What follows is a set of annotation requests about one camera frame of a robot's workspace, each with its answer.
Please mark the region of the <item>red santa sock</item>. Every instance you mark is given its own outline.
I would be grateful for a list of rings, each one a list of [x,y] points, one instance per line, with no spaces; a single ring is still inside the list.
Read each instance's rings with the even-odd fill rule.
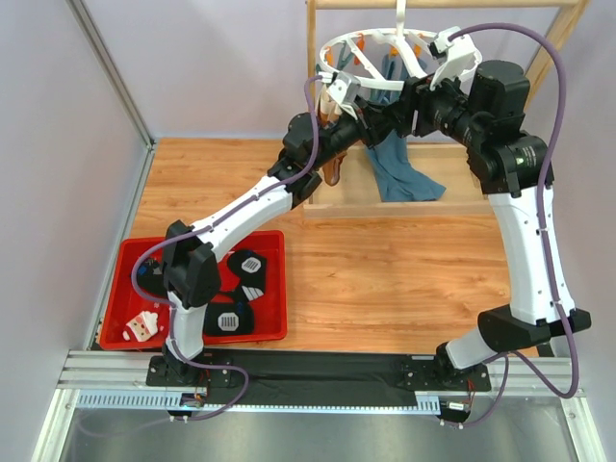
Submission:
[[[167,303],[137,297],[127,314],[120,317],[120,340],[137,347],[161,343],[167,337],[168,315]]]

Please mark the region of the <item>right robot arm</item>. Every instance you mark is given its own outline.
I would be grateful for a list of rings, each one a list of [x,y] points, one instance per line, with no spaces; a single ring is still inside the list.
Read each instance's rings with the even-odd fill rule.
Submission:
[[[480,64],[471,90],[457,78],[411,77],[387,107],[396,131],[439,131],[465,146],[467,163],[499,224],[510,278],[507,304],[481,312],[477,326],[437,348],[441,372],[473,369],[499,354],[571,338],[591,327],[576,307],[559,261],[552,220],[553,173],[546,143],[522,130],[530,83],[506,61]]]

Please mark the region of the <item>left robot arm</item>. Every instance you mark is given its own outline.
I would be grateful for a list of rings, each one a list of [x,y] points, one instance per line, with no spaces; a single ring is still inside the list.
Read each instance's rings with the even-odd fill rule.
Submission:
[[[177,220],[163,248],[163,283],[170,303],[169,332],[158,372],[174,385],[197,385],[205,376],[206,310],[221,288],[218,264],[239,241],[307,200],[321,184],[327,162],[361,141],[374,145],[394,129],[389,106],[357,98],[353,115],[320,125],[316,111],[293,117],[277,161],[241,197],[192,225]]]

